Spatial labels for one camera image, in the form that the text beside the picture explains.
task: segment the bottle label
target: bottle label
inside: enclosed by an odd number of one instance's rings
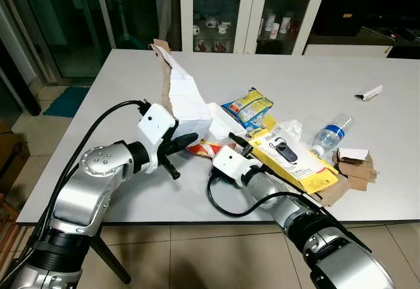
[[[336,125],[326,125],[326,127],[324,129],[330,130],[333,133],[335,133],[337,136],[339,136],[340,140],[345,135],[344,130],[342,130],[339,126],[336,126]]]

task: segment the glass cabinet door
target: glass cabinet door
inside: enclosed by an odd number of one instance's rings
[[[246,53],[301,55],[321,0],[254,0]]]
[[[252,0],[181,0],[182,50],[243,53]]]

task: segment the tripod leg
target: tripod leg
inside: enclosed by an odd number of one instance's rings
[[[91,248],[125,284],[128,284],[131,281],[131,277],[128,272],[120,264],[118,259],[113,255],[99,235],[91,238]]]

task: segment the water bottle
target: water bottle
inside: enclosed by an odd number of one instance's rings
[[[339,144],[346,132],[353,126],[354,118],[348,114],[339,114],[326,125],[314,138],[312,152],[318,157],[324,155]]]

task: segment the floor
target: floor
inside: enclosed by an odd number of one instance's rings
[[[43,110],[64,90],[42,88],[37,98]],[[13,126],[31,152],[8,195],[16,207],[29,196],[70,121],[23,113]],[[420,223],[347,227],[373,250],[397,288],[420,288]],[[10,259],[31,230],[22,229]],[[90,251],[78,288],[314,288],[301,254],[275,225],[104,227],[101,235],[132,281],[124,285]]]

